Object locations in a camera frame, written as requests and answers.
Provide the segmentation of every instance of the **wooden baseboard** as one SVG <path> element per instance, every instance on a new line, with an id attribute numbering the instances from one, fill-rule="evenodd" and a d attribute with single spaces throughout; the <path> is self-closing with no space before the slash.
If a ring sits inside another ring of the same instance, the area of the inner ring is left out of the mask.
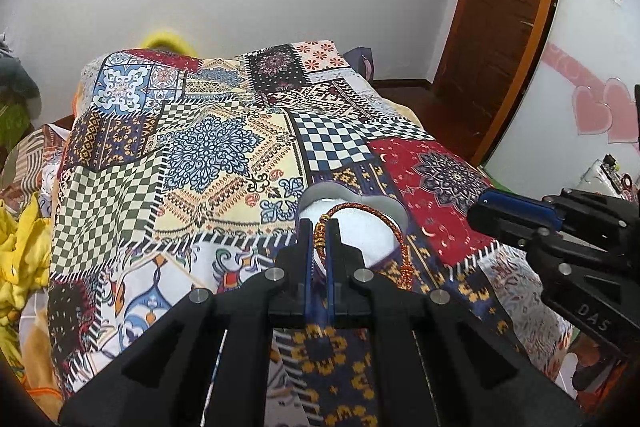
<path id="1" fill-rule="evenodd" d="M 398 78 L 397 80 L 372 80 L 371 87 L 378 89 L 379 87 L 422 87 L 423 89 L 431 89 L 431 84 L 426 78 L 413 78 L 410 80 Z"/>

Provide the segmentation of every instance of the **checkered pattern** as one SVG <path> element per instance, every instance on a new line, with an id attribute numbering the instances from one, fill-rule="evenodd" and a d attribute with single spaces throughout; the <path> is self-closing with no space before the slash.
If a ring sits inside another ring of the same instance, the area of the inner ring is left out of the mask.
<path id="1" fill-rule="evenodd" d="M 74 167 L 54 227 L 52 274 L 87 273 L 110 259 L 120 239 L 150 233 L 164 168 L 162 150 L 100 172 Z"/>
<path id="2" fill-rule="evenodd" d="M 306 112 L 291 112 L 311 171 L 338 169 L 374 156 L 347 120 Z"/>
<path id="3" fill-rule="evenodd" d="M 158 129 L 183 128 L 193 123 L 202 111 L 202 102 L 168 102 L 160 111 Z"/>
<path id="4" fill-rule="evenodd" d="M 240 107 L 244 108 L 244 104 L 240 102 L 240 100 L 236 100 L 236 99 L 225 100 L 225 102 L 218 102 L 218 105 L 221 105 L 222 107 L 228 110 L 234 110 Z"/>
<path id="5" fill-rule="evenodd" d="M 404 118 L 359 124 L 358 132 L 366 140 L 391 137 L 408 140 L 434 140 L 434 137 L 427 131 Z"/>

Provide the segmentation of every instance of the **brown door frame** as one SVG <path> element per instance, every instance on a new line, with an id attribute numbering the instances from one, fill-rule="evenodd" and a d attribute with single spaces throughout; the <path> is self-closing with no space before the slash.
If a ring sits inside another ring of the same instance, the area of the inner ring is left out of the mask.
<path id="1" fill-rule="evenodd" d="M 494 146 L 497 139 L 500 137 L 500 132 L 505 129 L 508 120 L 513 116 L 514 106 L 520 101 L 521 94 L 529 85 L 529 81 L 531 80 L 535 70 L 534 60 L 537 61 L 539 59 L 542 47 L 545 45 L 550 20 L 555 12 L 556 1 L 557 0 L 540 0 L 529 40 L 527 41 L 522 59 L 520 60 L 518 69 L 516 70 L 513 81 L 511 82 L 511 86 L 507 91 L 504 100 L 502 100 L 502 105 L 494 116 L 489 129 L 484 134 L 480 145 L 471 158 L 470 163 L 474 167 L 479 166 L 487 153 L 492 149 L 492 146 Z M 454 41 L 454 37 L 460 28 L 465 4 L 466 0 L 458 0 L 456 12 L 453 15 L 451 28 L 447 37 L 447 42 L 442 52 L 442 58 L 440 59 L 440 64 L 438 65 L 438 70 L 434 78 L 434 87 L 436 89 L 438 87 L 436 82 L 446 69 L 447 59 L 449 58 L 453 48 L 452 43 Z"/>

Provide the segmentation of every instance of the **blue mandala pattern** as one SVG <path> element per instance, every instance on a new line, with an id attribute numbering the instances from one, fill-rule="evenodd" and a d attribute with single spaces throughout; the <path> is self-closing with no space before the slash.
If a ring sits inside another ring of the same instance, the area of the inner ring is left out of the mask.
<path id="1" fill-rule="evenodd" d="M 463 216 L 489 185 L 482 176 L 447 154 L 418 154 L 414 171 L 422 176 L 420 188 L 434 194 L 440 206 L 453 205 Z"/>
<path id="2" fill-rule="evenodd" d="M 264 138 L 245 129 L 244 120 L 244 116 L 225 121 L 208 116 L 193 127 L 176 133 L 164 187 L 191 185 L 202 194 L 221 171 L 248 177 L 245 153 L 253 152 Z"/>
<path id="3" fill-rule="evenodd" d="M 145 105 L 150 74 L 151 67 L 143 65 L 104 68 L 94 88 L 94 105 L 119 115 L 140 110 Z"/>
<path id="4" fill-rule="evenodd" d="M 242 82 L 244 82 L 244 79 L 237 71 L 229 71 L 225 70 L 225 68 L 200 70 L 198 76 L 204 80 L 213 80 L 232 87 L 238 87 Z"/>
<path id="5" fill-rule="evenodd" d="M 270 199 L 260 202 L 260 222 L 264 225 L 276 221 L 292 221 L 296 217 L 298 200 L 305 190 L 302 178 L 283 178 L 278 181 L 278 187 L 268 189 Z"/>

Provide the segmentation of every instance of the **striped fabric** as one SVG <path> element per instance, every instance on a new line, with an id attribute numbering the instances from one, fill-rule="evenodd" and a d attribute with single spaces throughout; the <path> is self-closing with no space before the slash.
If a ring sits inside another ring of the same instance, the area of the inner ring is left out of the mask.
<path id="1" fill-rule="evenodd" d="M 31 195 L 40 190 L 42 168 L 63 146 L 63 139 L 44 125 L 11 151 L 0 174 L 0 198 L 12 214 L 18 216 Z"/>

